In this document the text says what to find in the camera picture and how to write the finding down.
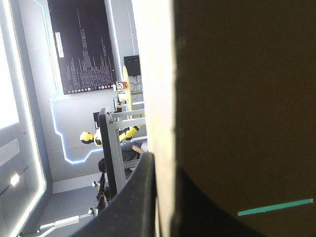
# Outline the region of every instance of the white wall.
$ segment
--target white wall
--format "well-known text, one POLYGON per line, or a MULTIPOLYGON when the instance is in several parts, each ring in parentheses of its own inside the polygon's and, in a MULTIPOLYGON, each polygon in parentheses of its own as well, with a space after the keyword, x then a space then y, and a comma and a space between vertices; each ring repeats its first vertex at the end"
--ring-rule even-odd
POLYGON ((162 236, 175 206, 175 48, 173 1, 133 0, 149 150, 155 154, 162 236))
MULTIPOLYGON (((110 24, 110 35, 116 74, 120 80, 123 57, 138 53, 133 12, 130 0, 106 0, 105 3, 108 20, 110 23, 114 21, 113 25, 110 24)), ((56 92, 60 76, 56 67, 58 64, 51 37, 47 1, 20 0, 19 4, 53 181, 94 174, 98 172, 97 162, 102 158, 102 152, 93 153, 84 163, 70 164, 64 160, 61 138, 55 133, 53 126, 49 99, 56 92)), ((73 95, 58 94, 54 97, 53 114, 58 130, 64 135, 68 158, 83 159, 89 151, 96 148, 92 144, 82 144, 79 136, 85 130, 94 132, 92 113, 104 107, 113 109, 115 96, 111 90, 102 90, 73 95)))
POLYGON ((34 201, 37 201, 39 198, 37 195, 39 194, 38 191, 42 190, 40 183, 43 183, 42 178, 39 178, 38 176, 38 173, 41 173, 41 171, 37 169, 37 152, 33 150, 32 147, 32 141, 35 138, 38 139, 37 145, 40 160, 47 180, 47 190, 40 202, 38 202, 39 207, 45 208, 45 204, 47 204, 51 196, 52 182, 48 167, 46 148, 43 142, 43 132, 41 121, 39 119, 39 109, 36 100, 36 92, 34 90, 28 50, 24 39, 22 20, 17 0, 0 1, 0 25, 19 115, 18 123, 0 129, 0 147, 15 138, 18 139, 20 147, 20 153, 0 167, 0 192, 2 192, 8 184, 10 184, 10 178, 15 173, 21 174, 21 172, 25 170, 20 175, 20 181, 16 184, 16 186, 10 187, 0 197, 0 236, 10 237, 16 236, 19 232, 19 228, 25 224, 24 221, 27 221, 26 218, 31 216, 31 220, 27 224, 27 226, 31 228, 33 224, 38 221, 42 213, 41 210, 37 209, 29 215, 31 210, 26 210, 29 207, 35 206, 36 203, 34 203, 34 201), (10 18, 5 17, 6 12, 8 11, 5 11, 4 7, 8 6, 7 4, 9 2, 14 21, 15 36, 19 51, 18 53, 21 56, 20 60, 16 60, 14 56, 15 43, 10 37, 10 30, 13 30, 13 28, 10 24, 8 24, 10 18), (21 62, 23 75, 20 75, 19 70, 17 70, 20 64, 18 61, 21 62), (25 89, 28 97, 27 99, 23 96, 23 90, 25 89), (33 125, 28 123, 27 114, 29 113, 29 109, 31 110, 33 125), (36 137, 33 134, 32 126, 34 127, 36 137))

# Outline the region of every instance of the wall-mounted screen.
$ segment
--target wall-mounted screen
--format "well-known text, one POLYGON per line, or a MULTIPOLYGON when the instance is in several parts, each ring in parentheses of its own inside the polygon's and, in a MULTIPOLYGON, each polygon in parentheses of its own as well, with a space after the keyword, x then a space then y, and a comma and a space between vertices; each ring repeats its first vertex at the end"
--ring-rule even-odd
POLYGON ((139 55, 124 57, 124 64, 130 77, 141 75, 139 55))
POLYGON ((116 82, 104 0, 48 0, 64 94, 116 82))

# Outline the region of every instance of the floor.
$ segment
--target floor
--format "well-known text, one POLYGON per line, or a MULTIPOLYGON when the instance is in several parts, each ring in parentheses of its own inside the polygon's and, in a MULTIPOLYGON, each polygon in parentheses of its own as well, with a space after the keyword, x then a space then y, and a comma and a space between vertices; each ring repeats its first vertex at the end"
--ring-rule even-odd
MULTIPOLYGON (((52 223, 61 219, 84 215, 91 207, 96 207, 96 187, 85 187, 54 194, 49 201, 39 225, 52 223)), ((93 220, 93 216, 82 218, 79 223, 54 230, 47 237, 68 237, 93 220)))

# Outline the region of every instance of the dark surface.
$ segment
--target dark surface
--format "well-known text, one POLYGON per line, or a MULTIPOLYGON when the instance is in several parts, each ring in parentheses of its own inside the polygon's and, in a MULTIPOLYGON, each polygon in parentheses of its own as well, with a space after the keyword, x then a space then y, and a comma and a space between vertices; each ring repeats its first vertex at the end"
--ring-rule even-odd
POLYGON ((141 74, 139 55, 124 57, 124 64, 130 77, 138 76, 141 74))
POLYGON ((48 6, 56 50, 60 32, 64 51, 60 58, 57 50, 64 94, 111 88, 116 76, 104 1, 49 0, 48 6))
POLYGON ((316 2, 178 0, 175 9, 179 164, 260 233, 316 236, 315 204, 237 216, 316 197, 316 2))
POLYGON ((98 119, 99 119, 99 126, 100 126, 100 132, 101 132, 101 137, 102 137, 102 147, 103 147, 103 154, 104 154, 104 159, 105 159, 105 166, 107 168, 107 176, 109 180, 110 195, 111 195, 111 198, 114 198, 118 191, 117 191, 117 185, 115 182, 114 168, 113 168, 113 162, 112 162, 112 153, 111 153, 108 126, 107 126, 105 114, 106 114, 105 108, 103 108, 98 115, 98 119))
POLYGON ((153 237, 155 200, 154 155, 144 153, 122 191, 72 237, 153 237))
POLYGON ((177 235, 172 236, 263 237, 214 204, 181 168, 177 171, 177 184, 180 183, 176 209, 181 224, 177 235))

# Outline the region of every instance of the teal stripe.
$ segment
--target teal stripe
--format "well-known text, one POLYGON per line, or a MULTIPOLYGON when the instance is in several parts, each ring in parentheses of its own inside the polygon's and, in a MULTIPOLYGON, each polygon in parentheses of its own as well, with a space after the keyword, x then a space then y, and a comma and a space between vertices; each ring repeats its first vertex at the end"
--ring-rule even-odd
POLYGON ((258 208, 249 209, 245 211, 240 211, 238 212, 238 216, 251 215, 251 214, 267 212, 267 211, 275 211, 275 210, 280 210, 280 209, 284 209, 288 207, 309 204, 313 202, 314 200, 311 198, 311 199, 305 199, 305 200, 299 200, 299 201, 285 202, 285 203, 271 205, 271 206, 263 206, 263 207, 258 207, 258 208))

